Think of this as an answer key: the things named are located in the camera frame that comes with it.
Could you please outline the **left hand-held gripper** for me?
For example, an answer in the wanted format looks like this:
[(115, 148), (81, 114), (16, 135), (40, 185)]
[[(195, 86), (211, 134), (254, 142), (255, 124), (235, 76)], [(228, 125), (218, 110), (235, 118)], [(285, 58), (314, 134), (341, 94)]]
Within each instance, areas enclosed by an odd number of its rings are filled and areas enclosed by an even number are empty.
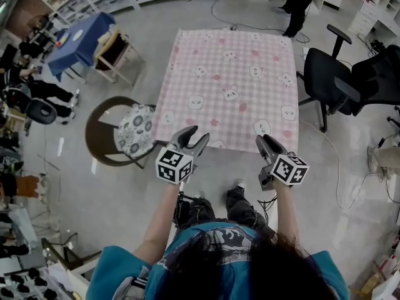
[(171, 142), (157, 141), (161, 149), (156, 158), (156, 176), (171, 184), (187, 182), (198, 167), (196, 161), (208, 145), (210, 134), (203, 134), (193, 145), (188, 146), (191, 137), (198, 130), (197, 125), (188, 126), (176, 132)]

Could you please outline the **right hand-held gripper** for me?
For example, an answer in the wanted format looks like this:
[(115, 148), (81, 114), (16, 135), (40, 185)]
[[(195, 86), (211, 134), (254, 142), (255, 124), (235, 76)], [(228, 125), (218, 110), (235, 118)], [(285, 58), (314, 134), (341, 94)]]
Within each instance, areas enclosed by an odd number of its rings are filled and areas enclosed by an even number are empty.
[(258, 175), (262, 191), (273, 190), (274, 179), (289, 187), (300, 185), (304, 181), (309, 165), (300, 157), (287, 154), (287, 149), (278, 140), (267, 134), (257, 135), (256, 146), (266, 161), (266, 166)]

